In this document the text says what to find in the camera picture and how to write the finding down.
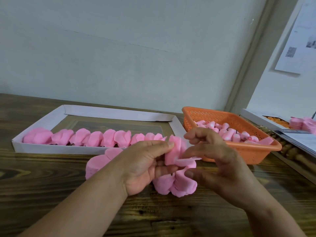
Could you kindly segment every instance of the photo on poster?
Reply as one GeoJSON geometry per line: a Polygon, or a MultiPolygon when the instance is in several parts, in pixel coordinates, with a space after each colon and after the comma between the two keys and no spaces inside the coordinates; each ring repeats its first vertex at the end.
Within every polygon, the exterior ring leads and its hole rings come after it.
{"type": "Polygon", "coordinates": [[[308,38],[306,47],[316,49],[316,35],[312,35],[308,38]]]}

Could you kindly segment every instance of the paper poster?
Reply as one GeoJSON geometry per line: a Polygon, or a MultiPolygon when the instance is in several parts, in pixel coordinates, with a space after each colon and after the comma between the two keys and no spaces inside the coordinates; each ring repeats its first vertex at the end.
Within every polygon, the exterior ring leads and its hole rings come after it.
{"type": "Polygon", "coordinates": [[[306,0],[275,70],[302,74],[316,60],[316,0],[306,0]]]}

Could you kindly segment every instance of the wall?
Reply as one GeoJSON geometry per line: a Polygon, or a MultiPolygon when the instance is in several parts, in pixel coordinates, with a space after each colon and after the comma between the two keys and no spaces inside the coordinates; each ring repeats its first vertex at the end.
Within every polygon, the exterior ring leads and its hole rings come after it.
{"type": "Polygon", "coordinates": [[[0,92],[223,109],[266,0],[0,0],[0,92]]]}
{"type": "Polygon", "coordinates": [[[304,1],[298,0],[247,108],[285,117],[311,117],[315,112],[316,66],[301,75],[274,70],[304,1]]]}
{"type": "MultiPolygon", "coordinates": [[[[298,0],[276,1],[255,53],[252,56],[252,60],[247,67],[247,71],[243,77],[242,84],[239,87],[233,105],[231,109],[227,111],[239,115],[241,109],[247,108],[263,73],[265,72],[265,75],[267,73],[265,70],[268,62],[272,58],[272,54],[274,53],[280,37],[287,26],[297,1],[298,0]]],[[[261,109],[261,107],[261,105],[255,106],[254,104],[253,108],[261,109]]]]}

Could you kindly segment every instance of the forearm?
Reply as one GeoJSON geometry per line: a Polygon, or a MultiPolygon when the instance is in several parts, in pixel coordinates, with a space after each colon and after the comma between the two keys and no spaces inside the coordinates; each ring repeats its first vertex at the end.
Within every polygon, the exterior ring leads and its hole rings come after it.
{"type": "Polygon", "coordinates": [[[102,236],[127,198],[114,173],[107,165],[19,236],[102,236]]]}
{"type": "Polygon", "coordinates": [[[306,237],[293,217],[272,196],[266,208],[246,213],[254,237],[306,237]]]}

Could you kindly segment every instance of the fingernail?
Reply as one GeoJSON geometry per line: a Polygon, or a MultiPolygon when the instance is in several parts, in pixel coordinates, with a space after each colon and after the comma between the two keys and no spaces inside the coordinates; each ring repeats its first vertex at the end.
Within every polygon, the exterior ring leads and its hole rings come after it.
{"type": "Polygon", "coordinates": [[[186,172],[184,172],[184,175],[185,175],[186,177],[190,178],[190,179],[193,178],[193,172],[191,172],[191,171],[189,171],[189,170],[187,170],[186,172]]]}
{"type": "Polygon", "coordinates": [[[174,147],[174,143],[173,142],[168,142],[168,146],[171,148],[171,147],[174,147]]]}

